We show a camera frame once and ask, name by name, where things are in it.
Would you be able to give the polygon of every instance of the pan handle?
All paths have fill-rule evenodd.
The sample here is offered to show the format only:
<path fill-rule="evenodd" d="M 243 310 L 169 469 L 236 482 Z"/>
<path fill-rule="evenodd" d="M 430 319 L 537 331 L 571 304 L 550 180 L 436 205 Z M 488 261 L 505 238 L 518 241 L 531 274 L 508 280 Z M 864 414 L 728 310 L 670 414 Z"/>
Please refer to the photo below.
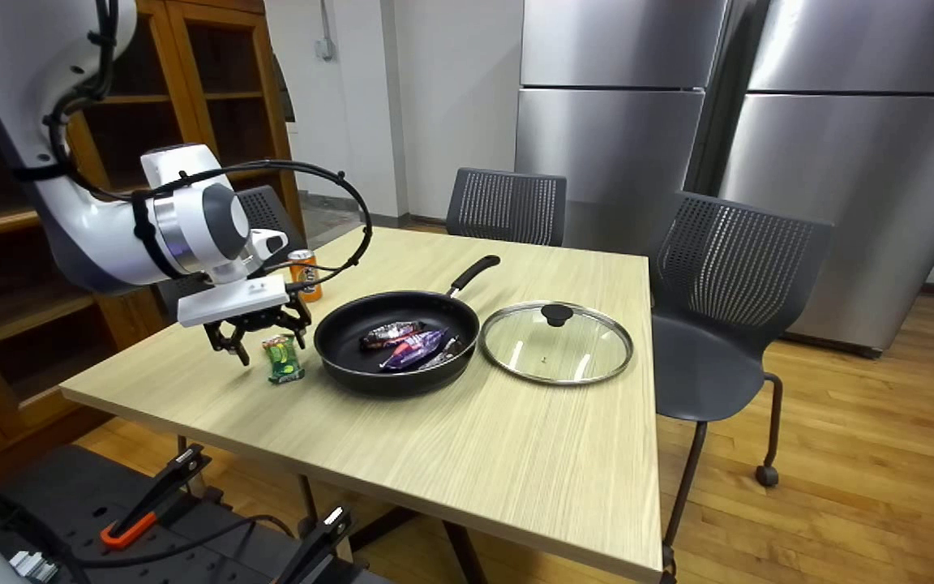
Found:
<path fill-rule="evenodd" d="M 470 268 L 463 268 L 463 273 L 448 286 L 448 294 L 457 294 L 460 290 L 466 290 L 470 280 L 481 274 L 481 273 L 491 268 L 491 265 L 501 265 L 501 257 L 491 253 L 491 257 L 470 261 Z"/>

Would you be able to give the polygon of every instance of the black chair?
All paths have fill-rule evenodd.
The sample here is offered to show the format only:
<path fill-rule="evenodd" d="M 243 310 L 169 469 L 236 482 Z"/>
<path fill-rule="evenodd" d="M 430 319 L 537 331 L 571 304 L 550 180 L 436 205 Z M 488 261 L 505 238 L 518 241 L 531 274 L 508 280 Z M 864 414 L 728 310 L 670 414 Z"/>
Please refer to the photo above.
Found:
<path fill-rule="evenodd" d="M 756 468 L 777 482 L 785 383 L 761 371 L 761 351 L 801 314 L 829 228 L 774 216 L 719 199 L 678 195 L 652 241 L 656 406 L 698 421 L 687 468 L 663 538 L 664 582 L 675 582 L 675 536 L 699 459 L 706 421 L 736 414 L 772 385 L 770 452 Z"/>
<path fill-rule="evenodd" d="M 448 205 L 448 232 L 550 243 L 565 241 L 562 176 L 460 168 Z"/>

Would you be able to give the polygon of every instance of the black frying pan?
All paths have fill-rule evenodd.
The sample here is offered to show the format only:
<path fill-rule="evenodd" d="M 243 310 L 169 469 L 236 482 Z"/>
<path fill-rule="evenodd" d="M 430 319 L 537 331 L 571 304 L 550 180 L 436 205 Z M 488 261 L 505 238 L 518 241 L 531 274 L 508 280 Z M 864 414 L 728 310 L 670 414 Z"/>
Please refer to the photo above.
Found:
<path fill-rule="evenodd" d="M 355 393 L 417 395 L 448 385 L 463 373 L 472 345 L 481 338 L 481 320 L 472 308 L 457 300 L 453 291 L 495 261 L 501 257 L 477 258 L 466 273 L 460 273 L 450 283 L 448 294 L 383 291 L 335 308 L 315 326 L 317 358 L 324 361 L 329 373 Z M 443 361 L 439 361 L 436 366 L 380 373 L 380 361 L 385 361 L 389 351 L 362 351 L 362 334 L 389 320 L 424 320 L 450 331 L 457 340 L 443 351 Z"/>

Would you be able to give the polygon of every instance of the white wall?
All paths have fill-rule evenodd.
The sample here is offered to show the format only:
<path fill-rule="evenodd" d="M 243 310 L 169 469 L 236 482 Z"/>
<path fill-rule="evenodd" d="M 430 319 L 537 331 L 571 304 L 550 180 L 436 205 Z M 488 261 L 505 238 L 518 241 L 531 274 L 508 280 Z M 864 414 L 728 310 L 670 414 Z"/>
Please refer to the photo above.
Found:
<path fill-rule="evenodd" d="M 443 216 L 460 164 L 514 168 L 522 0 L 269 0 L 296 160 L 348 168 L 376 213 Z"/>
<path fill-rule="evenodd" d="M 267 0 L 269 36 L 296 101 L 288 122 L 292 155 L 348 173 L 374 213 L 398 216 L 395 126 L 385 0 L 329 0 L 336 59 L 324 62 L 315 41 L 324 36 L 320 0 Z M 312 195 L 340 188 L 297 177 Z"/>
<path fill-rule="evenodd" d="M 522 0 L 392 0 L 407 211 L 443 216 L 460 164 L 514 168 Z"/>

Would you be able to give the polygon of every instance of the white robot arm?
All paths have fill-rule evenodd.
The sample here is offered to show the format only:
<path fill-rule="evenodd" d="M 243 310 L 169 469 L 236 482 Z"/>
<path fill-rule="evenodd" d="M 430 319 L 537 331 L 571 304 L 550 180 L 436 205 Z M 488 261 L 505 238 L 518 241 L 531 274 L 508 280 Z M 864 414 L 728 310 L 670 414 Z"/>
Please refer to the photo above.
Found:
<path fill-rule="evenodd" d="M 201 280 L 212 290 L 177 297 L 183 323 L 203 323 L 216 351 L 247 364 L 239 334 L 283 323 L 303 334 L 309 310 L 279 273 L 264 273 L 288 243 L 283 230 L 249 228 L 228 168 L 208 145 L 177 145 L 142 155 L 150 192 L 103 201 L 75 173 L 69 113 L 103 97 L 114 59 L 136 33 L 133 0 L 0 0 L 0 150 L 13 176 L 31 186 L 55 265 L 81 290 L 119 291 L 167 280 Z M 312 173 L 351 192 L 343 176 L 304 163 L 264 168 Z"/>

